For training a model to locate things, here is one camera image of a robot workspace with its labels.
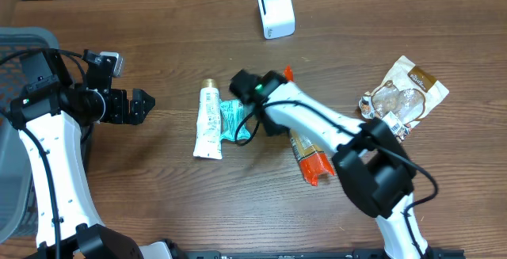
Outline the white tube gold cap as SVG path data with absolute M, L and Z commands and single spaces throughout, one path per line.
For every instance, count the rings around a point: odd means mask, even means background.
M 193 156 L 221 160 L 221 129 L 219 89 L 214 79 L 202 81 L 196 121 L 196 143 Z

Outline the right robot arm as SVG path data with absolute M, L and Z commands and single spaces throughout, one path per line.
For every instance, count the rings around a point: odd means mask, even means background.
M 426 258 L 429 244 L 414 218 L 413 179 L 424 170 L 409 160 L 387 124 L 347 117 L 319 103 L 294 82 L 270 71 L 239 71 L 230 92 L 268 135 L 296 131 L 331 157 L 345 195 L 375 219 L 389 258 Z

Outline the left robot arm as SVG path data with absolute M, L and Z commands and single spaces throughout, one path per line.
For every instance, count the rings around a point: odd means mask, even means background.
M 38 208 L 35 258 L 174 259 L 169 240 L 139 246 L 102 222 L 90 195 L 82 160 L 84 127 L 95 123 L 141 124 L 155 105 L 144 90 L 112 87 L 124 60 L 117 52 L 90 50 L 78 54 L 57 48 L 16 51 L 7 63 L 23 55 L 40 55 L 47 77 L 24 87 L 3 113 L 18 130 L 32 170 Z

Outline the orange spaghetti packet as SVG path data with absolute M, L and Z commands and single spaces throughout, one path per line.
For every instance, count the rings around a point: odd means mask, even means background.
M 294 129 L 289 131 L 289 139 L 303 179 L 308 184 L 318 186 L 320 177 L 335 176 L 334 168 L 323 149 Z

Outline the cream brown nut bag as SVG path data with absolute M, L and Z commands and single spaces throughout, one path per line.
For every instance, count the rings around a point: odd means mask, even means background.
M 403 55 L 379 86 L 364 93 L 358 106 L 363 118 L 381 119 L 402 142 L 448 94 L 437 78 Z

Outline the teal snack packet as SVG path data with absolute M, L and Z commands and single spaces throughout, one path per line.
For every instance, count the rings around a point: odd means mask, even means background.
M 221 101 L 220 112 L 222 114 L 223 128 L 221 140 L 234 142 L 234 135 L 240 123 L 246 117 L 246 111 L 240 100 Z

